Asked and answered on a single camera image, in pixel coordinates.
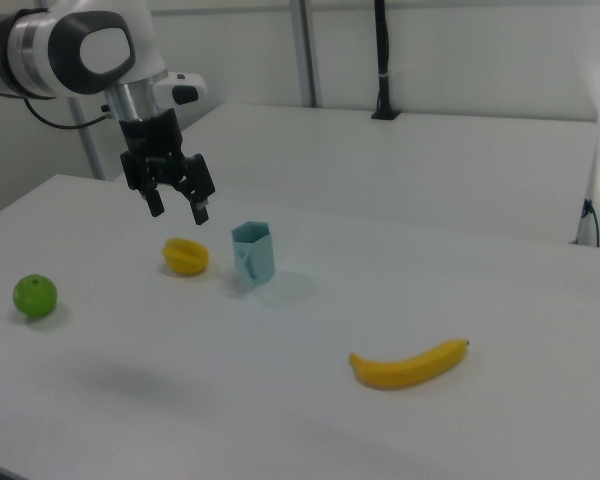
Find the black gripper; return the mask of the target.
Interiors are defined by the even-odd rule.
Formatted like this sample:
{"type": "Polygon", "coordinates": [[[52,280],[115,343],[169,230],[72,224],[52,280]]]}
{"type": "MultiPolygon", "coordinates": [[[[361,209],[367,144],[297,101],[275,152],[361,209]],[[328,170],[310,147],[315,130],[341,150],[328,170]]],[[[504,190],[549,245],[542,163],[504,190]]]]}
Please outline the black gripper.
{"type": "Polygon", "coordinates": [[[154,176],[170,176],[169,184],[191,207],[196,225],[209,220],[207,205],[215,185],[201,154],[184,157],[176,113],[169,109],[150,118],[120,121],[127,150],[120,156],[127,185],[146,201],[153,217],[164,213],[154,176]]]}

